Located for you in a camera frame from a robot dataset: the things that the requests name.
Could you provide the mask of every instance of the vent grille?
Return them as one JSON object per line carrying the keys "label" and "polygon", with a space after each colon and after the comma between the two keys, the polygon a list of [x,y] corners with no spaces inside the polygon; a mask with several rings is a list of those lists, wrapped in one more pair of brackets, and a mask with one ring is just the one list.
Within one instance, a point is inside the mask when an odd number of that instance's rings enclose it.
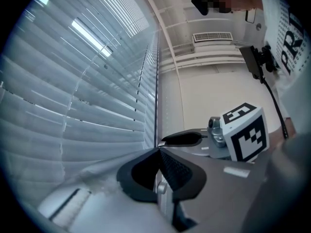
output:
{"label": "vent grille", "polygon": [[230,32],[194,33],[193,38],[194,42],[211,40],[233,40],[232,34]]}

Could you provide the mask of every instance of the white wall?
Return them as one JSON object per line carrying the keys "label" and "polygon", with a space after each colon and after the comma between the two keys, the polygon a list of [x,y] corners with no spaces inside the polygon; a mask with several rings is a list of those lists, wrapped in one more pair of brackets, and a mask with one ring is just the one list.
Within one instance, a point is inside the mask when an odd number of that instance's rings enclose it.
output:
{"label": "white wall", "polygon": [[185,130],[207,127],[211,116],[219,116],[244,102],[262,106],[268,131],[280,127],[280,122],[267,88],[253,79],[244,64],[223,64],[206,67],[189,67],[179,70],[182,82],[184,118],[181,114],[180,91],[175,71],[160,76],[159,106],[165,110],[159,116],[166,136]]}

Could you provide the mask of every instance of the white shirt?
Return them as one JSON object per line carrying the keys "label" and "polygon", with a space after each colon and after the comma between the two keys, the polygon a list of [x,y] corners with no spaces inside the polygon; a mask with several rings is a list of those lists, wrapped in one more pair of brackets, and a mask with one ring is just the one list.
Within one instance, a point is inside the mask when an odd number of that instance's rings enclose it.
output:
{"label": "white shirt", "polygon": [[[306,101],[299,100],[299,94],[289,98],[287,93],[291,89],[297,88],[297,80],[302,80],[302,73],[309,73],[305,70],[307,67],[311,68],[310,38],[285,0],[262,0],[262,4],[267,27],[264,41],[265,44],[270,45],[271,53],[280,66],[277,71],[276,89],[282,103],[280,107],[285,107],[285,111],[284,108],[281,111],[284,117],[297,117],[297,107],[293,108],[292,105],[303,106]],[[310,88],[308,83],[299,84],[299,86],[302,85],[306,86],[306,92],[311,93],[311,90],[307,89],[307,87]],[[311,115],[300,116],[311,118]]]}

